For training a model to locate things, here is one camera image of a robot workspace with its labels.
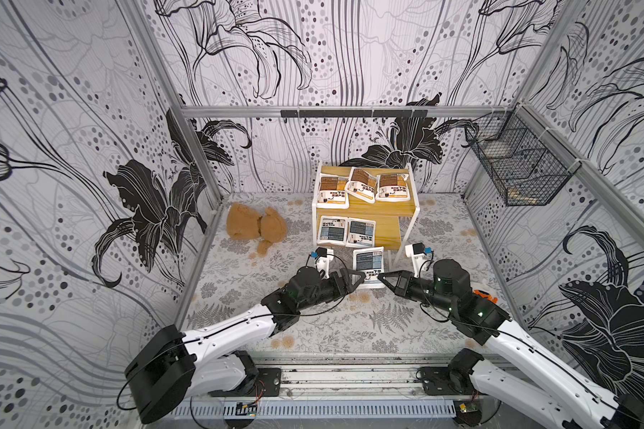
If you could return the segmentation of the blue coffee bag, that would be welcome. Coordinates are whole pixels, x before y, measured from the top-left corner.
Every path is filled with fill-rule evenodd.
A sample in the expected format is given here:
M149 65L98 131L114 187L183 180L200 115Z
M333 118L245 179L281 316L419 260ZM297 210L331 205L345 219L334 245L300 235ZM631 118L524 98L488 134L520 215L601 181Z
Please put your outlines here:
M349 248L374 248L376 222L366 219L349 218L346 246Z
M377 278L384 273L384 248L358 248L353 252L353 269L365 274L359 290L382 289L384 284Z
M349 219L346 217L321 216L318 225L317 243L345 246Z

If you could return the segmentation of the blue coffee bag top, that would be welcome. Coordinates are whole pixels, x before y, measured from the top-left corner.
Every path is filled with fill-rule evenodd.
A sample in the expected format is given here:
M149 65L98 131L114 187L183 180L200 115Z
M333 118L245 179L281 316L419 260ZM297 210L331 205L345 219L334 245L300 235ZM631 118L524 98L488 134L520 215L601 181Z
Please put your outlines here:
M376 222L366 219L349 218L346 246L349 248L374 248Z

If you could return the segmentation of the brown coffee bag front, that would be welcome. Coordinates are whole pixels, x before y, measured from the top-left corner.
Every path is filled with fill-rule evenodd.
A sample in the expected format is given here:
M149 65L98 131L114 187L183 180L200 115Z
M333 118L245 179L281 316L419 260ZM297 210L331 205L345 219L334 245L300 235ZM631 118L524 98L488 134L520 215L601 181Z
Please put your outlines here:
M345 191L351 197L359 198L368 204L374 204L378 181L377 176L372 175L368 170L353 167L345 184Z

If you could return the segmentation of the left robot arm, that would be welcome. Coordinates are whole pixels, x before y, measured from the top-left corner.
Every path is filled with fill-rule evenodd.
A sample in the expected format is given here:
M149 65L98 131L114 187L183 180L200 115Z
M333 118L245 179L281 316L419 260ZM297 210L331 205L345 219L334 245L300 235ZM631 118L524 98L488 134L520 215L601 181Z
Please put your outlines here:
M252 393L258 370L244 346L284 332L309 307L340 302L364 280L364 273L348 268L322 275L304 266L284 287L238 316L184 332L175 325L162 328L125 369L141 423L164 418L193 396Z

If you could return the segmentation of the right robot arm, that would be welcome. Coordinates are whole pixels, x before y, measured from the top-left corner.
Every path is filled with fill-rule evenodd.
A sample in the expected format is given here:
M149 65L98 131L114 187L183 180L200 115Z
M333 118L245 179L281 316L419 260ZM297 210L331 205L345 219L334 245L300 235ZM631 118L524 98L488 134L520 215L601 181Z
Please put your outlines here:
M526 376L520 379L464 349L450 362L451 384L461 393L484 393L545 428L644 428L644 404L590 381L534 340L509 314L477 294L470 275L452 259L431 266L430 279L409 271L377 278L393 294L447 313L464 336L497 353Z

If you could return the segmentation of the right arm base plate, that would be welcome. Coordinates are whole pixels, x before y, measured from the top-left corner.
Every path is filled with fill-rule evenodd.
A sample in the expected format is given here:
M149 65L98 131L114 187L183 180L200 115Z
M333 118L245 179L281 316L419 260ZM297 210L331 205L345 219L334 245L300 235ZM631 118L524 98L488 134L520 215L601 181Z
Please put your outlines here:
M468 377L446 366L423 366L417 370L416 377L428 396L461 395L472 400L486 396Z

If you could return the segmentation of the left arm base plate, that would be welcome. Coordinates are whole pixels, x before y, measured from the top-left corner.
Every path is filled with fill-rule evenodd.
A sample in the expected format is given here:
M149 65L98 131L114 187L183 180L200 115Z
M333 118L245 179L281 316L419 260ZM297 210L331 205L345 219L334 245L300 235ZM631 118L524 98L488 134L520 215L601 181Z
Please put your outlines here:
M282 381L281 368L258 368L257 375L248 375L244 382L231 391L213 391L211 397L257 398L278 397Z

